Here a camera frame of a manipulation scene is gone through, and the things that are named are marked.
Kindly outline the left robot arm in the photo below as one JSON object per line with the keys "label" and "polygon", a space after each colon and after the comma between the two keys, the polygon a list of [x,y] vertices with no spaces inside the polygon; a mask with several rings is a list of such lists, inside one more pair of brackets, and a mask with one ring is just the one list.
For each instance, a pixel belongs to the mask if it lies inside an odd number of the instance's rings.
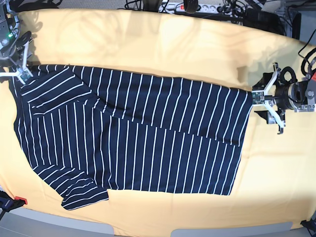
{"label": "left robot arm", "polygon": [[274,72],[263,74],[264,87],[276,87],[273,95],[264,95],[265,111],[256,114],[263,118],[267,124],[277,124],[278,134],[283,134],[285,113],[287,110],[299,112],[316,111],[316,59],[312,58],[316,50],[312,49],[303,56],[301,64],[302,80],[298,81],[295,71],[287,66],[283,69],[274,63]]}

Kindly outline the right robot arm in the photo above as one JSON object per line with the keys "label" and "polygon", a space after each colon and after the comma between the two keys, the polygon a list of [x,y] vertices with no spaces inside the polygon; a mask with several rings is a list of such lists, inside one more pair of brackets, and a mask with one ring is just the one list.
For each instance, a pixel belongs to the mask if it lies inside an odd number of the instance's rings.
{"label": "right robot arm", "polygon": [[21,35],[21,23],[17,13],[11,9],[10,1],[0,2],[0,76],[16,77],[25,84],[33,77],[27,66],[27,59],[32,55],[29,44],[32,33]]}

